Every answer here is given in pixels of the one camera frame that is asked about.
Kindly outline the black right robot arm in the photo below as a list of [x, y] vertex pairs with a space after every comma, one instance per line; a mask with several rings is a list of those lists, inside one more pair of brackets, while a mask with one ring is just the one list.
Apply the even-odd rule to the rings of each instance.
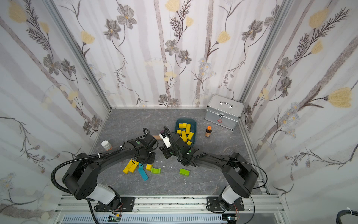
[[228, 185], [219, 195], [217, 202], [208, 203], [207, 210], [213, 213], [230, 211], [237, 199], [250, 198], [259, 178], [257, 165], [249, 163], [241, 154], [215, 155], [206, 153], [184, 142], [184, 138], [167, 127], [160, 133], [164, 145], [159, 147], [165, 158], [175, 156], [183, 166], [203, 166], [222, 172]]

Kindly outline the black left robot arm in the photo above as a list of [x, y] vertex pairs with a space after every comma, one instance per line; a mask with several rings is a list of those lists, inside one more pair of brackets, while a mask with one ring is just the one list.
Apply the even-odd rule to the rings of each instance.
[[98, 176], [106, 169], [128, 160], [136, 159], [141, 164], [152, 164], [158, 140], [143, 129], [140, 137], [124, 141], [121, 146], [107, 151], [87, 155], [79, 154], [75, 159], [56, 166], [51, 173], [52, 184], [62, 192], [73, 195], [77, 200], [95, 200], [110, 204], [120, 197], [112, 188], [98, 183]]

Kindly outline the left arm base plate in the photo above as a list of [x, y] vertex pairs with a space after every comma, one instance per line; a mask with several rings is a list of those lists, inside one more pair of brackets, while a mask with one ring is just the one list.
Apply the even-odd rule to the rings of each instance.
[[98, 202], [94, 210], [96, 212], [132, 212], [135, 197], [114, 197], [109, 204]]

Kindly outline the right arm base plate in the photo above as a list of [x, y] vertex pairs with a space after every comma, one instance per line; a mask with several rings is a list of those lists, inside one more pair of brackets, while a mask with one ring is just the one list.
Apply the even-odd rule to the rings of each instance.
[[217, 213], [225, 211], [245, 211], [242, 197], [239, 197], [233, 204], [228, 204], [225, 201], [219, 199], [219, 196], [206, 197], [207, 210]]

